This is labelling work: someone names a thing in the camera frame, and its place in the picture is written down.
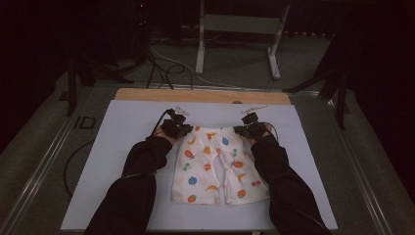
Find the metal frame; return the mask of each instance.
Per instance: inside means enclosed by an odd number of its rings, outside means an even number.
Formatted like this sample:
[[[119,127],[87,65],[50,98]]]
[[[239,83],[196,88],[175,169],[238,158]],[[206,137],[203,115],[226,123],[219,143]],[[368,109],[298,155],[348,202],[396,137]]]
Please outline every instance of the metal frame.
[[[202,74],[204,72],[205,62],[205,30],[219,30],[219,31],[237,31],[237,32],[252,32],[275,34],[275,40],[271,47],[267,49],[269,66],[271,74],[274,79],[280,79],[280,71],[278,69],[275,53],[278,44],[283,34],[284,25],[290,5],[284,7],[284,13],[281,19],[273,18],[256,18],[256,17],[240,17],[240,16],[224,16],[205,14],[205,0],[201,0],[201,16],[199,27],[199,49],[196,61],[196,73]]]
[[[79,112],[82,105],[88,100],[91,92],[91,87],[84,87],[82,89],[82,92],[78,98],[80,101],[80,106],[73,110],[71,117],[67,117],[67,119],[61,126],[61,129],[55,136],[55,139],[49,146],[48,151],[43,156],[42,161],[26,182],[24,188],[22,189],[22,192],[16,199],[16,202],[13,205],[11,211],[4,219],[4,221],[0,224],[1,235],[14,234],[18,229],[19,224],[22,222],[25,213],[27,212],[28,208],[31,205],[31,202],[36,196],[37,191],[42,186],[43,180],[46,178],[49,169],[55,162],[55,158],[59,155],[62,146],[65,144],[69,132],[71,131],[73,124],[75,123],[76,114]]]

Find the dark background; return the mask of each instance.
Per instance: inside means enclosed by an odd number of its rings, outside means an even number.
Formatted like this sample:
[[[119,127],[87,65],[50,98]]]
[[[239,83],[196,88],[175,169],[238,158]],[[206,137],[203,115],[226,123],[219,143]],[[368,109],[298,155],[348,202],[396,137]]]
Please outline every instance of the dark background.
[[[136,59],[145,51],[145,37],[149,35],[147,31],[136,33],[140,22],[137,17],[148,17],[149,26],[155,24],[177,40],[183,36],[182,24],[199,23],[198,1],[143,2],[149,5],[138,16],[137,11],[131,10],[136,6],[134,1],[129,0],[0,3],[0,151],[54,91],[56,79],[67,70],[70,48],[77,48],[99,63],[116,65],[116,58]],[[207,11],[228,13],[230,9],[227,2],[207,2]],[[414,106],[410,96],[414,90],[414,3],[292,2],[285,28],[290,36],[334,36],[321,70],[337,66],[349,55],[350,48],[355,50],[347,62],[348,88],[355,92],[414,200]],[[254,5],[247,0],[233,1],[232,13],[273,17],[281,14],[273,11],[280,6],[278,1],[255,1]],[[132,45],[128,43],[132,37],[137,40],[131,52]],[[83,82],[93,85],[93,80]]]

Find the black sleeve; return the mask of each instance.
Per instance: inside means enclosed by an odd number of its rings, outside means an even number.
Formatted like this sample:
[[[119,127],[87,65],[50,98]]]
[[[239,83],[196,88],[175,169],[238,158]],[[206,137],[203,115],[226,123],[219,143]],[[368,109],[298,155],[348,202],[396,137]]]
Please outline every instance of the black sleeve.
[[[269,216],[281,235],[331,234],[310,188],[290,167],[286,150],[274,136],[262,137],[251,150],[256,170],[269,185]]]
[[[165,166],[171,147],[170,142],[158,136],[135,144],[122,177],[111,185],[84,234],[144,234],[156,197],[154,173]]]

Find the white table surface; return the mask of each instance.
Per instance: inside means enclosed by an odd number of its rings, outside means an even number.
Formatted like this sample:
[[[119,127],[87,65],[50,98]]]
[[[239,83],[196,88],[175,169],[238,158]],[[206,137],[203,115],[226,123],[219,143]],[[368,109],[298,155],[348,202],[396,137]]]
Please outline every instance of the white table surface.
[[[185,123],[218,128],[241,125],[241,111],[258,105],[211,104],[149,101],[111,101],[94,146],[80,176],[64,218],[62,230],[84,230],[111,184],[122,173],[131,147],[150,135],[157,120],[176,106],[190,113]],[[329,229],[338,228],[324,186],[302,130],[296,108],[271,105],[257,111],[259,120],[272,123],[280,145],[285,147],[290,165],[311,188],[322,218]],[[149,231],[263,231],[273,230],[268,217],[269,200],[225,205],[223,192],[219,205],[185,205],[171,202],[171,186],[180,143],[167,155],[167,166],[158,171],[157,195]],[[223,182],[223,169],[216,159],[217,176]]]

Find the white shorts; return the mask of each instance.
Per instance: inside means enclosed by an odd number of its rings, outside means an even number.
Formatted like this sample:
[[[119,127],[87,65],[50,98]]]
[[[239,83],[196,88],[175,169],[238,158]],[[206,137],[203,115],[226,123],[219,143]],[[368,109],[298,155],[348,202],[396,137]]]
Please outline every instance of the white shorts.
[[[219,157],[224,171],[226,204],[247,204],[269,198],[268,189],[243,148],[233,127],[195,126],[180,146],[174,172],[173,202],[218,204],[220,182],[213,161]]]

